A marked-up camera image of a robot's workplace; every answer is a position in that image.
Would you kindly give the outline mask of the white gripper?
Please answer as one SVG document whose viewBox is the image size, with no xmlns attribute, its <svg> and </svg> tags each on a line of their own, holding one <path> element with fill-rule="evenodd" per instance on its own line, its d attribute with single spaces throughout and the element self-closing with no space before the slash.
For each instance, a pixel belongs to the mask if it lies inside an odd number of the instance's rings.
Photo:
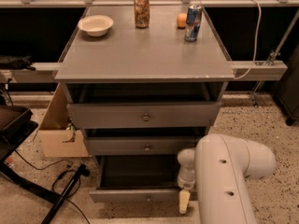
<svg viewBox="0 0 299 224">
<path fill-rule="evenodd" d="M 181 214 L 187 212 L 190 200 L 190 192 L 195 186 L 195 171 L 193 169 L 180 168 L 178 172 L 178 186 L 182 189 L 178 195 L 178 208 Z"/>
</svg>

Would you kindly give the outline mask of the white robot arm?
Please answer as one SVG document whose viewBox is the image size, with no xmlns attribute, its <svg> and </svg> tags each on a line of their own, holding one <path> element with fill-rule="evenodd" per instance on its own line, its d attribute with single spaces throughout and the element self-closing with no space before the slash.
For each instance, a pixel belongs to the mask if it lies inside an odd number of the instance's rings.
<svg viewBox="0 0 299 224">
<path fill-rule="evenodd" d="M 194 148 L 178 153 L 178 210 L 187 211 L 191 190 L 201 224 L 257 224 L 246 179 L 265 179 L 276 170 L 264 144 L 224 134 L 208 134 Z"/>
</svg>

